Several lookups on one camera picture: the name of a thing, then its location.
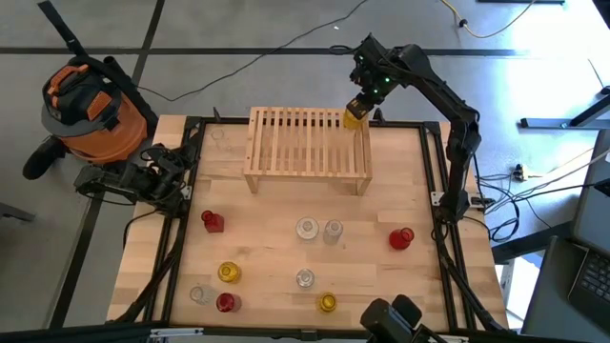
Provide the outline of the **grey laptop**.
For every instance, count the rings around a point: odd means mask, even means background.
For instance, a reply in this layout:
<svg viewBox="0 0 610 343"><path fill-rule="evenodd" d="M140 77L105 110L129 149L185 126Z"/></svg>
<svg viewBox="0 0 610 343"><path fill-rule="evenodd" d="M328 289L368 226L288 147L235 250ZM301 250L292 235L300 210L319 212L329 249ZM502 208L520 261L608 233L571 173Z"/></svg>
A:
<svg viewBox="0 0 610 343"><path fill-rule="evenodd" d="M569 302L610 330L610 129L599 131L572 234L586 248Z"/></svg>

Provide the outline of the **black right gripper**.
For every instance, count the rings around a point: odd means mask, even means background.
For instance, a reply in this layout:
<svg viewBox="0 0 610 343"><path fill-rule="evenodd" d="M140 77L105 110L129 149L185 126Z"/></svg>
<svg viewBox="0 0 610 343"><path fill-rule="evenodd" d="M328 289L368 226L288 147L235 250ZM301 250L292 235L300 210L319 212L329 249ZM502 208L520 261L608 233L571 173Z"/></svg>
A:
<svg viewBox="0 0 610 343"><path fill-rule="evenodd" d="M355 67L350 80L359 93L346 105L346 112L359 119L371 111L371 103L382 103L396 87L403 87L399 55L404 46L385 48L369 33L354 51Z"/></svg>

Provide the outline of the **clear diamond pattern glass vase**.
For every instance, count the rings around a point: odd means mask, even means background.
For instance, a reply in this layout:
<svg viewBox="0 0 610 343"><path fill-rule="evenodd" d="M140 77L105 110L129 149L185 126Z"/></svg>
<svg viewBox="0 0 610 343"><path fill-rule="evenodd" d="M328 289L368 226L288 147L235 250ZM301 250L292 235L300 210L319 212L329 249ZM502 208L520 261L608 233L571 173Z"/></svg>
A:
<svg viewBox="0 0 610 343"><path fill-rule="evenodd" d="M324 229L323 241L327 245L335 245L343 233L343 224L341 221L333 219L329 220Z"/></svg>

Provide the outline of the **orange shop vacuum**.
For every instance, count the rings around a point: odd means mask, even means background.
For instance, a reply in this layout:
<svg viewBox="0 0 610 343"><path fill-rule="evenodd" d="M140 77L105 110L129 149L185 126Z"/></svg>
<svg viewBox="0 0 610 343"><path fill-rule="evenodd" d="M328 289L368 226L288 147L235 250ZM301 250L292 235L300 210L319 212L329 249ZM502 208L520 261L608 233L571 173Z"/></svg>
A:
<svg viewBox="0 0 610 343"><path fill-rule="evenodd" d="M41 122L68 151L93 164L127 159L158 117L118 62L76 56L42 88Z"/></svg>

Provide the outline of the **black aluminium table frame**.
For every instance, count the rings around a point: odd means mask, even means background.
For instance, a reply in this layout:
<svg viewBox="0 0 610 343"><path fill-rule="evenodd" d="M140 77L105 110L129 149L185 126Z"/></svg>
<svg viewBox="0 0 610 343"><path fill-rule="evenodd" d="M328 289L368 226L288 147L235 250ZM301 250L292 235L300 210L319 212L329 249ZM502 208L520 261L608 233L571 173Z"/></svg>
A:
<svg viewBox="0 0 610 343"><path fill-rule="evenodd" d="M230 136L232 152L219 151L213 129ZM159 287L152 315L176 327L200 327L207 334L262 335L298 339L365 336L359 319L376 298L403 293L422 309L423 321L445 333L466 326L458 292L446 292L432 239L429 196L440 189L439 156L446 124L396 122L370 129L373 180L363 195L355 186L332 182L262 180L251 193L243 176L248 122L233 118L205 128L185 243L178 266ZM224 232L208 233L201 220L205 210L224 217ZM300 239L296 222L312 217L319 233ZM343 233L335 245L323 241L325 225L339 220ZM394 250L393 230L410 228L411 245ZM218 279L225 261L236 263L236 283ZM315 283L301 289L296 273L310 269ZM190 289L208 285L241 297L235 313L221 313L215 300L194 303ZM337 307L322 313L321 293L333 293Z"/></svg>

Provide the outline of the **yellow glass vase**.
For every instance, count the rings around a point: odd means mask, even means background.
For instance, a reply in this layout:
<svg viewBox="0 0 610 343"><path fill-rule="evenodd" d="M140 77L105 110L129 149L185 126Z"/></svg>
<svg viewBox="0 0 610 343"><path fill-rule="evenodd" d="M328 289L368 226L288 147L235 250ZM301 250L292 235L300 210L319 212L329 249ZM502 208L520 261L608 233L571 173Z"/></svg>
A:
<svg viewBox="0 0 610 343"><path fill-rule="evenodd" d="M365 122L368 121L369 113L361 111L353 113L346 109L343 114L343 127L348 130L358 130Z"/></svg>
<svg viewBox="0 0 610 343"><path fill-rule="evenodd" d="M332 313L337 307L337 299L333 293L321 293L317 300L316 306L322 313Z"/></svg>
<svg viewBox="0 0 610 343"><path fill-rule="evenodd" d="M225 283L236 283L241 277L241 269L236 263L225 261L219 265L217 277L220 281Z"/></svg>

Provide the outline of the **red square glass vase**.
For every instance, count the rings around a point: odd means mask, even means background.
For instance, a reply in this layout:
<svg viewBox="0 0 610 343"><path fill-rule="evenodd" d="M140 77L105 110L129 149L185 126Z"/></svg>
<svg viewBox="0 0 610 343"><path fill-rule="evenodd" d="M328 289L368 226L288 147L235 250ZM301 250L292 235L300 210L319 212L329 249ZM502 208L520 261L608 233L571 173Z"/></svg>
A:
<svg viewBox="0 0 610 343"><path fill-rule="evenodd" d="M205 210L201 213L201 220L208 233L224 232L224 217L210 210Z"/></svg>

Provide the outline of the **red round glass vase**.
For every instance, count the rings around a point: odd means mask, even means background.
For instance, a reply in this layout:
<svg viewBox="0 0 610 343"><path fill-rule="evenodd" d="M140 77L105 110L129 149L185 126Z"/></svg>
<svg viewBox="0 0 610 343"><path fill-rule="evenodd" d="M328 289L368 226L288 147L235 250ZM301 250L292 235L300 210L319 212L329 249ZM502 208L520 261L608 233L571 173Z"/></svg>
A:
<svg viewBox="0 0 610 343"><path fill-rule="evenodd" d="M406 250L415 239L415 233L410 228L402 228L393 230L389 234L389 244L390 246L397 251Z"/></svg>
<svg viewBox="0 0 610 343"><path fill-rule="evenodd" d="M241 297L235 293L221 293L215 300L215 306L221 313L238 312L241 305Z"/></svg>

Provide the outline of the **clear ribbed glass vase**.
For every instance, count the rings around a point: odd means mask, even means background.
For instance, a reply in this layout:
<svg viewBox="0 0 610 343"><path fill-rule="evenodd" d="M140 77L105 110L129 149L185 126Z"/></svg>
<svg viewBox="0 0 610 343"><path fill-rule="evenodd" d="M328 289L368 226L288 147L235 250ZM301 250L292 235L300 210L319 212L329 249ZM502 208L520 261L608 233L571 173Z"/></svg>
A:
<svg viewBox="0 0 610 343"><path fill-rule="evenodd" d="M296 273L295 282L299 288L309 289L315 283L315 274L310 269L301 269Z"/></svg>

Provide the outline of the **black vacuum nozzle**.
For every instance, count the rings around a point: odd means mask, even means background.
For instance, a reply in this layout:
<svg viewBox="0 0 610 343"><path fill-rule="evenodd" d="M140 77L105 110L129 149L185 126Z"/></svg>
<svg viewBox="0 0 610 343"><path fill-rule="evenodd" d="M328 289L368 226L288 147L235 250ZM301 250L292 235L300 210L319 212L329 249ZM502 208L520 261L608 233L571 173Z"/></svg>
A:
<svg viewBox="0 0 610 343"><path fill-rule="evenodd" d="M67 148L63 141L54 135L47 137L26 161L22 174L28 180L41 177L59 158L64 158Z"/></svg>

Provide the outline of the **wooden slatted shelf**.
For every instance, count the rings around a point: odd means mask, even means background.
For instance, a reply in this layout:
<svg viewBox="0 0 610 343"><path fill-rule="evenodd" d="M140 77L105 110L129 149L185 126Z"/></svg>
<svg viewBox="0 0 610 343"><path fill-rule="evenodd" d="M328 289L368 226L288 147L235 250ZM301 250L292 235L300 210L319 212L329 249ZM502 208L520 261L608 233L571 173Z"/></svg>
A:
<svg viewBox="0 0 610 343"><path fill-rule="evenodd" d="M262 179L337 181L363 195L373 180L370 127L346 123L342 109L252 107L243 167L250 191Z"/></svg>

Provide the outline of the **clear textured glass vase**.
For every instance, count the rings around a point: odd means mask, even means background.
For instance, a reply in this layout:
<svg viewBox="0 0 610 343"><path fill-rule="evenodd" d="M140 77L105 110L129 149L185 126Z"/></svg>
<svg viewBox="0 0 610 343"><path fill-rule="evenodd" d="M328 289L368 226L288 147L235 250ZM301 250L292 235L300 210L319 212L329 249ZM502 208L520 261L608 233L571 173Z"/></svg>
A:
<svg viewBox="0 0 610 343"><path fill-rule="evenodd" d="M296 222L295 232L300 239L312 240L319 233L319 224L312 217L302 217Z"/></svg>

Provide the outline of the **clear square glass vase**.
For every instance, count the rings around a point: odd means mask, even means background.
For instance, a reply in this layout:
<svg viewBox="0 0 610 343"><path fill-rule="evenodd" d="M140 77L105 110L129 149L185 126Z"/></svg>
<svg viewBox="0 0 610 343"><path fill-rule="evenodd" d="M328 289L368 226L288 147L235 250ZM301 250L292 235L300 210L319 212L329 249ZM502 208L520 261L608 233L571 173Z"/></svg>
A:
<svg viewBox="0 0 610 343"><path fill-rule="evenodd" d="M213 129L211 132L211 138L219 151L232 152L233 146L230 140L230 136L222 128Z"/></svg>

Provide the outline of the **grey desk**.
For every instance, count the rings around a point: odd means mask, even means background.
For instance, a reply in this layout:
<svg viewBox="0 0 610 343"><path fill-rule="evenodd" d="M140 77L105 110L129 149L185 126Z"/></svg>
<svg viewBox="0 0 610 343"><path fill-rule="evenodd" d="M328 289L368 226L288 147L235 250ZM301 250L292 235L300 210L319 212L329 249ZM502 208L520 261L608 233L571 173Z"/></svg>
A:
<svg viewBox="0 0 610 343"><path fill-rule="evenodd" d="M522 334L610 343L610 330L569 302L586 248L571 222L501 243L492 249L509 327Z"/></svg>

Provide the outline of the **grey metal desk foot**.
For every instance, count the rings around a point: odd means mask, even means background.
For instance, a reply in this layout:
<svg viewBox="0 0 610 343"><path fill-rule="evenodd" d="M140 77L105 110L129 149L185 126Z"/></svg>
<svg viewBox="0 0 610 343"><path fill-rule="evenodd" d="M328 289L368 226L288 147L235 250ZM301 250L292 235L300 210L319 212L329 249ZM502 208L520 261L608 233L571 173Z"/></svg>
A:
<svg viewBox="0 0 610 343"><path fill-rule="evenodd" d="M25 222L31 222L34 220L35 215L0 202L0 217L14 218Z"/></svg>
<svg viewBox="0 0 610 343"><path fill-rule="evenodd" d="M610 112L610 86L604 86L598 99L590 107L572 118L521 118L523 129L535 130L605 130L610 129L610 119L600 119Z"/></svg>

